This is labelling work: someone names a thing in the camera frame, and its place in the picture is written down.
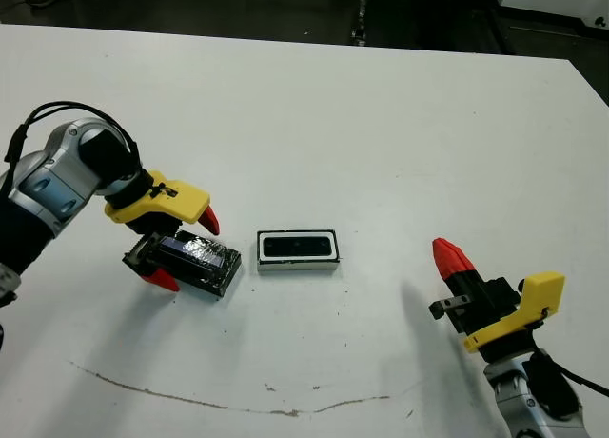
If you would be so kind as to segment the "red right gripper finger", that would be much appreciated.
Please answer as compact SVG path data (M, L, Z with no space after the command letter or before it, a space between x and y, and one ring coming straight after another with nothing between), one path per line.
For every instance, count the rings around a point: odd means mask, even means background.
M484 283L463 251L444 238L438 239L438 271L450 289L480 287Z
M463 295L463 280L469 271L469 259L463 251L444 238L432 242L433 258L438 272L453 295Z

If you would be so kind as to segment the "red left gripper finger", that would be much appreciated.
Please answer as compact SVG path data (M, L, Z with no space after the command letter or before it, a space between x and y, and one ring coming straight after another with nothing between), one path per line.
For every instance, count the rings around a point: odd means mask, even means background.
M200 225L206 228L212 235L220 234L220 224L211 206L207 206L198 219Z
M176 279L163 268L157 268L155 271L153 271L150 274L142 275L141 278L144 281L146 281L152 285L156 285L162 289L166 289L171 292L180 291L180 287L179 287Z

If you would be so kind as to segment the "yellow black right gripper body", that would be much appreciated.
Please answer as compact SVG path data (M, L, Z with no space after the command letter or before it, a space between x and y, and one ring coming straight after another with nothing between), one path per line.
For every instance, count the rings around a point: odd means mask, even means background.
M534 350L533 331L559 311L565 276L537 273L513 289L503 277L484 281L475 271L461 271L445 284L452 296L432 303L432 316L447 316L468 352L498 362Z

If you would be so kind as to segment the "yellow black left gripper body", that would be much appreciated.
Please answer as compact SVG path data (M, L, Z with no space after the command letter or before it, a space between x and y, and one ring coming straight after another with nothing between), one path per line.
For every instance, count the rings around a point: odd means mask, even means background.
M106 197L105 214L141 236L124 257L130 267L149 265L149 252L184 223L210 228L210 196L159 171L142 170L124 189Z

